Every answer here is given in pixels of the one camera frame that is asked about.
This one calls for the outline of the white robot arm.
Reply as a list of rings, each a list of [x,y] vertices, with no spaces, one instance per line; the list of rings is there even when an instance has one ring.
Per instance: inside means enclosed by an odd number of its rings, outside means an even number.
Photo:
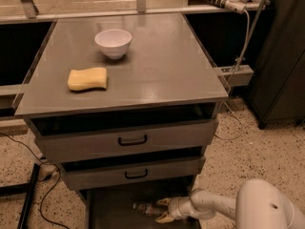
[[[220,213],[233,219],[236,229],[305,229],[305,215],[280,190],[261,179],[243,183],[236,198],[195,189],[187,197],[163,198],[157,203],[167,207],[156,219],[158,223],[212,219]]]

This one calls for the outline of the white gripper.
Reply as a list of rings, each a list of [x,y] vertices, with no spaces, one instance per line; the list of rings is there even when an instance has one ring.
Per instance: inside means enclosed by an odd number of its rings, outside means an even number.
[[[159,206],[169,206],[169,213],[165,212],[158,217],[155,220],[157,223],[170,223],[174,220],[190,218],[195,212],[189,197],[162,198],[156,204]]]

